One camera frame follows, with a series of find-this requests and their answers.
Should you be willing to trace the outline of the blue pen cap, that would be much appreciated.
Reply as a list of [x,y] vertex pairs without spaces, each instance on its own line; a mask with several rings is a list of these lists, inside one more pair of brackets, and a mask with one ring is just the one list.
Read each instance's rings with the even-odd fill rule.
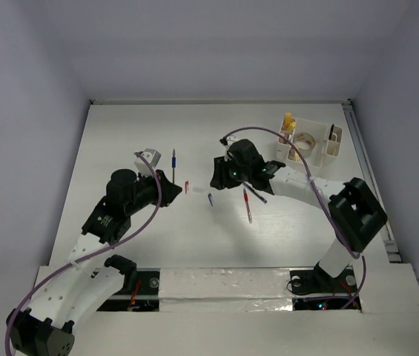
[[213,198],[211,193],[208,194],[208,200],[209,200],[211,206],[214,206],[214,198]]

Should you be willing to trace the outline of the blue pen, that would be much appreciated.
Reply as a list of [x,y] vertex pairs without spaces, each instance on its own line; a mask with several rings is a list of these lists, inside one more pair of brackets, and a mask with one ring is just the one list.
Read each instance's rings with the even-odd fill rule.
[[176,150],[172,150],[172,160],[171,160],[171,169],[172,169],[172,183],[175,184],[176,177]]

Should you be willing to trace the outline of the beige masking tape roll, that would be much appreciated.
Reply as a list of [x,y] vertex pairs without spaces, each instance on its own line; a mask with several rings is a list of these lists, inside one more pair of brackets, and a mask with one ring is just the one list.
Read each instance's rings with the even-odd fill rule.
[[292,148],[289,153],[288,153],[288,159],[294,162],[299,162],[300,161],[300,156],[299,154]]

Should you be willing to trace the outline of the yellow highlighter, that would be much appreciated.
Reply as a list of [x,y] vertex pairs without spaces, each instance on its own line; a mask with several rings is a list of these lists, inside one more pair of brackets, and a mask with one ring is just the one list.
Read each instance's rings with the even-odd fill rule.
[[292,123],[292,115],[291,113],[285,113],[284,120],[283,120],[283,130],[289,131]]

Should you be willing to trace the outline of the black scissors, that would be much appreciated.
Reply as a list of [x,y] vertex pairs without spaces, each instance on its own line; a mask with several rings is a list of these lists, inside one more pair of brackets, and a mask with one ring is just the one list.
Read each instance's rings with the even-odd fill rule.
[[332,124],[331,127],[330,127],[330,130],[329,130],[329,140],[335,142],[336,139],[337,139],[337,136],[334,133],[334,124]]

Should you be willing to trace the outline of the pink highlighter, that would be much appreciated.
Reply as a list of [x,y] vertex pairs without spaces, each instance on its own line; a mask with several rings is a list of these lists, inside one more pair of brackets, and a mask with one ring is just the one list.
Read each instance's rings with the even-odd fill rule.
[[288,127],[288,131],[293,132],[295,128],[296,128],[296,122],[291,122]]

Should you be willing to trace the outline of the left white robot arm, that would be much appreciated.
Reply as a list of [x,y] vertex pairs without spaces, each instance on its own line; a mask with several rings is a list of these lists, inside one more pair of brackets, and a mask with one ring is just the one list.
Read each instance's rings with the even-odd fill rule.
[[68,355],[75,329],[111,295],[131,291],[136,263],[116,254],[132,236],[131,217],[169,206],[183,191],[161,170],[114,171],[103,198],[82,226],[68,262],[35,285],[6,320],[5,353]]

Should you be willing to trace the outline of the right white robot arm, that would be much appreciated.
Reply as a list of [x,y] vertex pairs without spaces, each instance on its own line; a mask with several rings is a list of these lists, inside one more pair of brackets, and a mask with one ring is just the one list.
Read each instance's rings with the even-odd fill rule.
[[270,195],[292,198],[320,208],[334,229],[335,240],[315,266],[313,281],[333,289],[350,262],[359,257],[387,223],[387,215],[366,182],[332,181],[297,171],[278,161],[265,161],[248,139],[228,143],[214,158],[210,186],[217,190],[242,184]]

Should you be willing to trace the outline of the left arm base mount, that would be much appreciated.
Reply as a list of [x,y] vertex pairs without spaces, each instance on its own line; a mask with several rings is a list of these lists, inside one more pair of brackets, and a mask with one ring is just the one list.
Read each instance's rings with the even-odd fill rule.
[[159,311],[160,270],[138,270],[132,286],[125,286],[109,297],[99,312]]

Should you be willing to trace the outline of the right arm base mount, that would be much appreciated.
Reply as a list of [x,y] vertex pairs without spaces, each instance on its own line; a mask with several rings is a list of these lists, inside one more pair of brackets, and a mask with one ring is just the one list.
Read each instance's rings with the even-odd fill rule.
[[291,270],[286,289],[291,293],[295,311],[362,310],[350,266],[337,278],[314,268]]

